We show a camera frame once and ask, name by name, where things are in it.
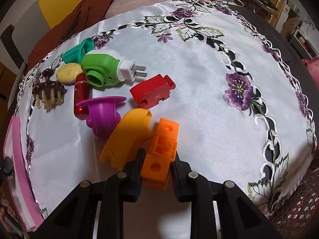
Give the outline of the white embroidered floral tablecloth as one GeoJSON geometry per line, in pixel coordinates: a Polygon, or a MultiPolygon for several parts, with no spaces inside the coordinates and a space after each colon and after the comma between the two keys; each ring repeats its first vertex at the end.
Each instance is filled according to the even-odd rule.
{"type": "Polygon", "coordinates": [[[91,129],[64,103],[38,109],[33,87],[85,38],[168,75],[176,87],[148,115],[179,123],[178,153],[215,181],[234,180],[270,216],[296,189],[317,146],[318,90],[302,64],[243,12],[220,2],[174,0],[101,21],[42,56],[20,84],[16,116],[36,205],[48,215],[82,179],[99,181],[91,129]]]}

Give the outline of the red metallic lighter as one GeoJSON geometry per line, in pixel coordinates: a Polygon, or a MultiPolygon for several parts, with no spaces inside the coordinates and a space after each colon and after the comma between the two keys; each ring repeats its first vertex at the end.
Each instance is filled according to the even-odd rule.
{"type": "Polygon", "coordinates": [[[78,106],[81,101],[91,98],[91,84],[87,81],[85,73],[80,73],[76,77],[74,87],[74,116],[80,120],[85,120],[89,116],[87,107],[78,106]]]}

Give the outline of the orange block with holes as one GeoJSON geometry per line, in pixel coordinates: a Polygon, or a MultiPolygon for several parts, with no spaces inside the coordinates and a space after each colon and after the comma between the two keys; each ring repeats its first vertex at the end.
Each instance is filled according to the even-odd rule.
{"type": "Polygon", "coordinates": [[[166,190],[170,178],[170,164],[175,161],[179,124],[161,118],[151,139],[150,147],[141,170],[147,186],[166,190]]]}

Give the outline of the red puzzle-shaped block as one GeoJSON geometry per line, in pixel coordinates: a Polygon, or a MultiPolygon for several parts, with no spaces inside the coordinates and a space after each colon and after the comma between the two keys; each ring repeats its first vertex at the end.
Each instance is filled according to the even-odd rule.
{"type": "Polygon", "coordinates": [[[176,88],[174,81],[168,76],[158,74],[130,89],[134,101],[143,109],[150,109],[159,101],[170,97],[170,91],[176,88]]]}

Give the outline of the purple flanged plastic spool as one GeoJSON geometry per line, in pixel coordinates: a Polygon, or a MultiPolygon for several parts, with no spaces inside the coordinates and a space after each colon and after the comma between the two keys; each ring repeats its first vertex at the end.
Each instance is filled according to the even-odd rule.
{"type": "Polygon", "coordinates": [[[123,106],[126,99],[122,96],[98,97],[77,104],[77,106],[88,108],[89,116],[86,124],[91,128],[96,139],[107,142],[121,120],[117,108],[123,106]]]}

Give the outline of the dark brown claw hair clip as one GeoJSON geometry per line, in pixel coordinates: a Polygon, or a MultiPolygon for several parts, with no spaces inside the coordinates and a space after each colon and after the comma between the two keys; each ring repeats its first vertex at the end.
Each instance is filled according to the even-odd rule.
{"type": "Polygon", "coordinates": [[[52,69],[45,69],[42,72],[44,82],[33,86],[32,95],[38,109],[43,106],[46,111],[50,111],[64,103],[64,95],[67,90],[61,82],[51,80],[54,73],[52,69]]]}

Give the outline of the green white plug-in device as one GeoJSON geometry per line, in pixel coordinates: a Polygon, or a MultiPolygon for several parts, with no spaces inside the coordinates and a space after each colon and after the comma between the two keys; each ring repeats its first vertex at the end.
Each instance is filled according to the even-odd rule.
{"type": "Polygon", "coordinates": [[[92,50],[80,65],[86,80],[94,87],[115,86],[126,80],[133,83],[137,77],[147,77],[145,66],[136,65],[133,59],[114,50],[92,50]]]}

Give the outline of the green flanged plastic spool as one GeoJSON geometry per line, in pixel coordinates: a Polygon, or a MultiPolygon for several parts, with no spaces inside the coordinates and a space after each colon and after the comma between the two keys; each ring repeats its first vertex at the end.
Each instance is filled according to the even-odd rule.
{"type": "Polygon", "coordinates": [[[80,64],[83,57],[94,49],[94,42],[92,38],[84,39],[80,44],[69,49],[62,55],[62,59],[65,64],[77,63],[80,64]]]}

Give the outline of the yellow oval stone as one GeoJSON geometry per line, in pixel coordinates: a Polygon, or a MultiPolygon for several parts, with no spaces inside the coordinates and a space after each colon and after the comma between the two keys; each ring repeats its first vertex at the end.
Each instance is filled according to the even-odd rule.
{"type": "Polygon", "coordinates": [[[75,82],[76,77],[82,72],[80,64],[67,63],[58,68],[56,78],[60,83],[72,84],[75,82]]]}

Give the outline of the rust red jacket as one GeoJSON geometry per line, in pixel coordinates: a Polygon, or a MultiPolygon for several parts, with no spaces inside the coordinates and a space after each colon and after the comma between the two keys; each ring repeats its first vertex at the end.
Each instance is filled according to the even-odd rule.
{"type": "Polygon", "coordinates": [[[66,40],[105,18],[114,0],[82,0],[59,24],[47,32],[28,57],[27,71],[35,67],[50,51],[66,40]]]}

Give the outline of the pink-rimmed storage box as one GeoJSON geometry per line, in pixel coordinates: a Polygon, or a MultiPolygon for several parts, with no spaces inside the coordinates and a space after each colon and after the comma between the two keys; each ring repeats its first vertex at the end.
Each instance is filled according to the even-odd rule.
{"type": "Polygon", "coordinates": [[[13,162],[13,174],[7,178],[16,214],[23,228],[36,230],[44,221],[34,199],[22,154],[20,119],[12,116],[3,145],[3,156],[13,162]]]}

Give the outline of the orange curved plastic piece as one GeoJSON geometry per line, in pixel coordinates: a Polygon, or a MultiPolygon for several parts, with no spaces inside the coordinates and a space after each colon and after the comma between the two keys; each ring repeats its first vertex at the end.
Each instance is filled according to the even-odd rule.
{"type": "Polygon", "coordinates": [[[110,162],[115,169],[123,170],[125,165],[135,158],[140,144],[152,137],[151,119],[150,110],[130,110],[112,132],[99,160],[110,162]]]}

